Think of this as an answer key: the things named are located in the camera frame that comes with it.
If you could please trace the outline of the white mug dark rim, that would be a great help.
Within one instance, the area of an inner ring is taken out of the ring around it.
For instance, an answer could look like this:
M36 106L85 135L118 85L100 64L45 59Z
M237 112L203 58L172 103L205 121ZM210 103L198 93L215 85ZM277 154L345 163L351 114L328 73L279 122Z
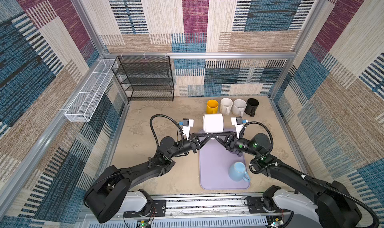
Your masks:
M205 133L221 133L223 130L224 118L222 114L205 114L203 116L203 131Z

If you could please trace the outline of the black mug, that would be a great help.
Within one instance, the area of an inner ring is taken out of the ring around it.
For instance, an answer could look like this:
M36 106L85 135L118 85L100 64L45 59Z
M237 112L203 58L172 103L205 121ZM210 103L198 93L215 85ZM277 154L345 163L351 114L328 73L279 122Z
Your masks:
M249 115L250 117L254 117L256 113L256 109L259 106L259 101L255 98L249 98L247 100L247 105L245 109L245 114Z

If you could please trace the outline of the white tall mug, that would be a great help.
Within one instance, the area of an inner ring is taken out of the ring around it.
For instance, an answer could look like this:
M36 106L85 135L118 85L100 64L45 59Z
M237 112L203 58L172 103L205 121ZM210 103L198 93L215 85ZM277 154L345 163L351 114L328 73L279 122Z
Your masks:
M230 115L233 101L230 98L223 98L220 101L220 113L222 115Z

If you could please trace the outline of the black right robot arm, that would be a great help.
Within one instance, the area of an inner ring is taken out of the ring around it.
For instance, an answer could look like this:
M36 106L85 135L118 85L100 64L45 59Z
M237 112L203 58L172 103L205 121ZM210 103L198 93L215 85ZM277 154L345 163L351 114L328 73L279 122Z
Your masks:
M267 212L289 210L318 222L323 228L355 228L363 217L359 208L368 209L343 184L313 178L271 155L274 142L270 132L258 133L251 140L233 131L215 133L213 137L230 151L253 155L251 173L276 179L295 190L294 194L284 194L279 186L268 188L261 198Z

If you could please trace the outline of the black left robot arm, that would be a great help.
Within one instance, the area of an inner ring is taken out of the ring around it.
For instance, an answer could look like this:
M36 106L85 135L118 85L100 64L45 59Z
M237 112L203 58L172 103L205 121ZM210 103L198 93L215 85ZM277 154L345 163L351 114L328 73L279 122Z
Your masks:
M109 221L118 213L128 191L149 179L168 173L175 162L172 160L189 151L197 152L212 137L211 134L193 133L191 140L176 142L164 137L150 160L129 168L107 167L94 184L86 191L84 204L92 211L100 224Z

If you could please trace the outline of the yellow mug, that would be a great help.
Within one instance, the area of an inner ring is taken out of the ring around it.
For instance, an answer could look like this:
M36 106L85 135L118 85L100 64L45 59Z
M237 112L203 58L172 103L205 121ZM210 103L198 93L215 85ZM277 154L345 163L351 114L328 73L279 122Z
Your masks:
M211 99L207 102L207 109L206 109L207 114L217 114L218 109L219 109L219 103L216 100Z

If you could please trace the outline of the light blue mug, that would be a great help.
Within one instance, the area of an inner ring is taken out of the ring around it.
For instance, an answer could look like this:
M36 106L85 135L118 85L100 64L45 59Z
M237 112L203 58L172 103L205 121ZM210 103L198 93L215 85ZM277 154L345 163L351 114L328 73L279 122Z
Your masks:
M245 181L249 183L251 181L246 166L239 161L230 166L229 177L235 182Z

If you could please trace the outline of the white speckled mug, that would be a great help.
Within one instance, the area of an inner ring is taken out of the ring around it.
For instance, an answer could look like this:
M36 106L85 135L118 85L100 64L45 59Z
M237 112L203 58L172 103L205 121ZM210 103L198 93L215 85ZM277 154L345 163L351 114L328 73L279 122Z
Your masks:
M242 99L236 99L234 102L233 102L233 106L232 106L232 114L236 117L243 117L244 113L245 113L245 109L246 109L246 106L247 106L247 103L242 100Z

